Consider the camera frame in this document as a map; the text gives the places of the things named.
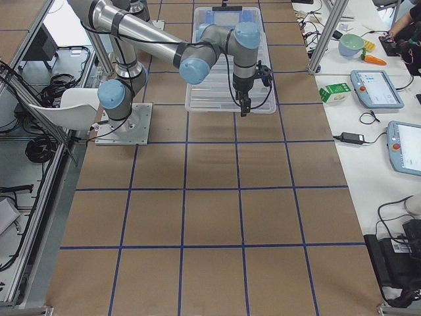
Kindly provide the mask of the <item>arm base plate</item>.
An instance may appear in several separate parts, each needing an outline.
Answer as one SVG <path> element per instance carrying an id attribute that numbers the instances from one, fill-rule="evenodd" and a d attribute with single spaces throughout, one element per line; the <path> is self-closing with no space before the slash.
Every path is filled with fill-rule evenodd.
<path id="1" fill-rule="evenodd" d="M 149 23 L 160 30 L 164 30 L 164 26 L 165 26 L 164 20 L 150 20 Z"/>
<path id="2" fill-rule="evenodd" d="M 106 111 L 103 110 L 101 120 L 107 120 L 107 123 L 101 124 L 96 129 L 95 143 L 97 145 L 147 145 L 152 112 L 152 103 L 133 103 L 131 115 L 118 128 L 122 122 L 109 120 Z"/>

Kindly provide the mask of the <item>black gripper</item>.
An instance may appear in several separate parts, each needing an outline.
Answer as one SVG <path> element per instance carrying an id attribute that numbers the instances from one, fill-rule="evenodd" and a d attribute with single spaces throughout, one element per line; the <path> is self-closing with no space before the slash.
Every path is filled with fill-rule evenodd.
<path id="1" fill-rule="evenodd" d="M 238 99 L 241 116 L 245 117 L 251 111 L 251 99 L 245 95 L 253 88 L 256 78 L 256 64 L 251 66 L 240 66 L 234 64 L 233 69 L 233 87 L 235 90 L 235 98 Z"/>

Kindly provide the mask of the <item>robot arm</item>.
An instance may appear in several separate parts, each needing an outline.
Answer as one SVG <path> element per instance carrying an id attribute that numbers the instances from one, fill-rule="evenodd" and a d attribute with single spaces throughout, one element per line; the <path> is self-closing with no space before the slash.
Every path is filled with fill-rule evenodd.
<path id="1" fill-rule="evenodd" d="M 106 32 L 172 63 L 191 85 L 200 84 L 209 75 L 220 55 L 232 56 L 233 74 L 228 83 L 232 99 L 240 108 L 241 116 L 251 112 L 249 91 L 258 78 L 258 24 L 240 22 L 234 28 L 209 24 L 195 43 L 188 43 L 119 9 L 111 1 L 69 1 L 69 5 L 89 29 Z"/>

